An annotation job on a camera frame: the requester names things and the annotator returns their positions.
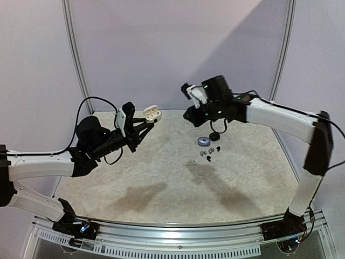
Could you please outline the white earbud charging case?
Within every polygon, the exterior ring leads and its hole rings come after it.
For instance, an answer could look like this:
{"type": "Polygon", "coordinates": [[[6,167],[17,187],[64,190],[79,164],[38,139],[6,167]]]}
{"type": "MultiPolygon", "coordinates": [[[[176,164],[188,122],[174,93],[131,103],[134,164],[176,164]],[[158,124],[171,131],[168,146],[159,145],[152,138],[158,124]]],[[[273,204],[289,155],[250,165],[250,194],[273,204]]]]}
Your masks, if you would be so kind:
{"type": "Polygon", "coordinates": [[[151,105],[143,110],[146,123],[154,124],[161,120],[162,112],[157,105],[151,105]]]}

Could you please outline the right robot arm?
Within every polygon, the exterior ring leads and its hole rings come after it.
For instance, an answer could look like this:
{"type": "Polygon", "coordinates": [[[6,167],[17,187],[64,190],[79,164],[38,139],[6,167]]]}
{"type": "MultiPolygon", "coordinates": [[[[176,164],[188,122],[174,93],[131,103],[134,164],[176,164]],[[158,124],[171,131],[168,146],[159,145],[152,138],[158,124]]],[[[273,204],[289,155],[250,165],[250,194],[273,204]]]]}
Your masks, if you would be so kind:
{"type": "Polygon", "coordinates": [[[278,227],[283,235],[298,229],[298,217],[309,207],[332,156],[333,136],[328,113],[308,113],[272,103],[255,91],[234,94],[222,75],[205,80],[199,86],[185,83],[181,91],[193,102],[183,117],[195,127],[217,120],[226,124],[252,123],[283,131],[309,145],[302,168],[304,174],[287,210],[290,215],[281,220],[278,227]]]}

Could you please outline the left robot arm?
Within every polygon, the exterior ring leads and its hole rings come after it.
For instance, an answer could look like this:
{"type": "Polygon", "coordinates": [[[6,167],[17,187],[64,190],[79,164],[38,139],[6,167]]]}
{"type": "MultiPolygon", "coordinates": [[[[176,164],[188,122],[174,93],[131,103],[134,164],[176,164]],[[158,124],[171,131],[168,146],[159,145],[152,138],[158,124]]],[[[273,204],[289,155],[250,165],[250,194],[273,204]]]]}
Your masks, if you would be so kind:
{"type": "Polygon", "coordinates": [[[80,222],[75,219],[75,212],[67,201],[47,197],[24,187],[19,181],[44,176],[82,177],[114,151],[127,146],[135,152],[161,119],[162,113],[156,105],[147,107],[142,118],[135,118],[134,113],[133,103],[124,104],[117,110],[112,131],[101,126],[97,117],[85,117],[74,130],[77,145],[64,151],[25,154],[9,151],[1,145],[1,207],[16,207],[36,213],[59,222],[68,234],[76,234],[80,230],[80,222]]]}

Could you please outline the black charging case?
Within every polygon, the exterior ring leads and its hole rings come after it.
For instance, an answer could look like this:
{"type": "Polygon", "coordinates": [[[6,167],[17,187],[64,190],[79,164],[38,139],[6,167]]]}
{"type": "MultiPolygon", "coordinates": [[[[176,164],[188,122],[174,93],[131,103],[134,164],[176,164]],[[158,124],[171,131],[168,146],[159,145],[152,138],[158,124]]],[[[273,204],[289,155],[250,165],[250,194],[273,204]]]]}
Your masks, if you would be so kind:
{"type": "Polygon", "coordinates": [[[209,138],[213,142],[218,141],[220,139],[220,134],[218,132],[212,132],[209,134],[209,138]]]}

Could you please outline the purple round charging case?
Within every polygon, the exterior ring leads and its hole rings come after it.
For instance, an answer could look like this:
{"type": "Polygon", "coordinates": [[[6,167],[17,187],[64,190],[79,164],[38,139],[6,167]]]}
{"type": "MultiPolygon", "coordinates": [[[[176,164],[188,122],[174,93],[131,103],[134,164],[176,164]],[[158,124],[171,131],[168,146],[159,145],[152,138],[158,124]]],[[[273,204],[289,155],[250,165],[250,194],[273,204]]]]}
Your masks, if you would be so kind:
{"type": "Polygon", "coordinates": [[[199,137],[197,139],[197,144],[202,147],[208,147],[211,145],[211,140],[208,137],[199,137]]]}

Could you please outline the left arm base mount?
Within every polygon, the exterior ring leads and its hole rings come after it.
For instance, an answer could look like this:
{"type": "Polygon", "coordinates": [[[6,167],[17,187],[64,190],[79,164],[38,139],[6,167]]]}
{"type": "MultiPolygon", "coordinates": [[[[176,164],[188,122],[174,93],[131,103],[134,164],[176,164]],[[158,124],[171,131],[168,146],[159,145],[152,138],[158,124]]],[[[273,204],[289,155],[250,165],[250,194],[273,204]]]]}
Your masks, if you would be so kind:
{"type": "Polygon", "coordinates": [[[71,205],[64,199],[58,201],[63,207],[63,216],[59,221],[54,221],[52,229],[56,232],[71,235],[74,239],[96,240],[100,225],[91,219],[78,220],[71,205]]]}

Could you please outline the aluminium front rail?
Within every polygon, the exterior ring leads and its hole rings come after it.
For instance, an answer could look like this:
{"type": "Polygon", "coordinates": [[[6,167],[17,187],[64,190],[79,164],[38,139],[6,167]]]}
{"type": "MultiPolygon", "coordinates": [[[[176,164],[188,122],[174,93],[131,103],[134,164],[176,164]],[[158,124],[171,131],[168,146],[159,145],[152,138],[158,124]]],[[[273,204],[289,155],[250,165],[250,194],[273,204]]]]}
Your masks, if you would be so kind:
{"type": "Polygon", "coordinates": [[[337,258],[327,222],[316,210],[307,239],[266,240],[263,223],[282,215],[219,224],[99,222],[95,240],[73,240],[35,217],[24,258],[337,258]]]}

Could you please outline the left frame post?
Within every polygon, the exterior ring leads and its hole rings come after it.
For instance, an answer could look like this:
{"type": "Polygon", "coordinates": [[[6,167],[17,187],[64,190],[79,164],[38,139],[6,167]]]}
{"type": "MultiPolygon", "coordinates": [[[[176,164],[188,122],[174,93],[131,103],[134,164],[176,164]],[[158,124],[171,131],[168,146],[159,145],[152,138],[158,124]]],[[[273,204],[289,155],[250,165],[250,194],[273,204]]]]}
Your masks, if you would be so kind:
{"type": "Polygon", "coordinates": [[[84,72],[82,69],[82,64],[79,56],[77,41],[74,33],[74,26],[72,20],[72,11],[71,11],[71,4],[68,0],[61,0],[63,15],[64,15],[64,22],[66,27],[67,33],[67,40],[71,50],[72,61],[74,64],[75,73],[77,76],[77,80],[79,83],[79,88],[81,91],[82,97],[85,99],[89,97],[89,91],[87,88],[84,72]]]}

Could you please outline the frame post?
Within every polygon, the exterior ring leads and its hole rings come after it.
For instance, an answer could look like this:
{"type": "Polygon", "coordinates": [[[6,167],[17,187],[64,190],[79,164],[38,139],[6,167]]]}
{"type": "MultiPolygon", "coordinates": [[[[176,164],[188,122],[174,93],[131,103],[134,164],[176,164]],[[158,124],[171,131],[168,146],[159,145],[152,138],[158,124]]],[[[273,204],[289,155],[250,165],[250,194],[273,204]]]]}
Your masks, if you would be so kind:
{"type": "Polygon", "coordinates": [[[68,0],[61,0],[63,15],[64,15],[64,22],[66,27],[67,33],[67,40],[71,50],[72,61],[74,64],[75,73],[77,76],[77,80],[79,83],[79,88],[81,91],[82,97],[85,99],[89,97],[89,91],[87,88],[84,72],[82,69],[82,64],[79,56],[77,41],[74,33],[74,26],[72,20],[72,11],[71,11],[71,4],[68,0]]]}
{"type": "Polygon", "coordinates": [[[291,40],[295,9],[296,9],[296,0],[288,1],[288,9],[287,9],[287,14],[286,14],[284,33],[283,33],[281,48],[279,52],[277,69],[274,74],[273,85],[272,85],[270,94],[268,96],[269,100],[275,100],[277,92],[278,92],[279,84],[281,81],[281,77],[283,74],[283,70],[284,70],[284,66],[285,66],[285,62],[287,58],[289,43],[291,40]]]}

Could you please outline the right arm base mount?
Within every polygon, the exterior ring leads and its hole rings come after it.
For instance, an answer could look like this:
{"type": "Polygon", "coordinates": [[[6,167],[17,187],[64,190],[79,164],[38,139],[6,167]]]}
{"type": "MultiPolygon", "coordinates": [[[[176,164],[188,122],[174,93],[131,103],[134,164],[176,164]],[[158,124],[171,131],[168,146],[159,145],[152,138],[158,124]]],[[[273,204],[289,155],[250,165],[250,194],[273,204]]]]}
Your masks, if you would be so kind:
{"type": "Polygon", "coordinates": [[[303,233],[303,235],[298,239],[297,243],[305,240],[310,233],[313,231],[315,223],[315,215],[312,208],[309,206],[307,208],[309,213],[309,219],[312,224],[310,228],[307,228],[304,216],[296,216],[286,210],[283,218],[281,220],[266,222],[260,225],[260,230],[265,241],[279,239],[288,236],[294,236],[298,233],[303,233]]]}

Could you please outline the right frame post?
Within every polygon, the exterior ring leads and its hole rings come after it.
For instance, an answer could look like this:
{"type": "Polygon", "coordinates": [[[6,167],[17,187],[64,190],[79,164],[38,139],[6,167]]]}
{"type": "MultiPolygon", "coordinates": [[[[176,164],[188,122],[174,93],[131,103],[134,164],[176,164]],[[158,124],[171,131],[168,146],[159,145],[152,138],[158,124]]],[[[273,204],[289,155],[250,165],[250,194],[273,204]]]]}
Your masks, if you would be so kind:
{"type": "Polygon", "coordinates": [[[270,94],[268,96],[269,100],[275,100],[277,92],[278,92],[279,84],[281,81],[281,77],[283,74],[283,70],[284,70],[284,66],[285,66],[285,62],[287,58],[289,43],[291,40],[295,9],[296,9],[296,0],[288,1],[288,9],[287,9],[287,14],[286,14],[284,33],[283,33],[281,48],[279,52],[277,69],[274,74],[273,85],[272,85],[270,94]]]}

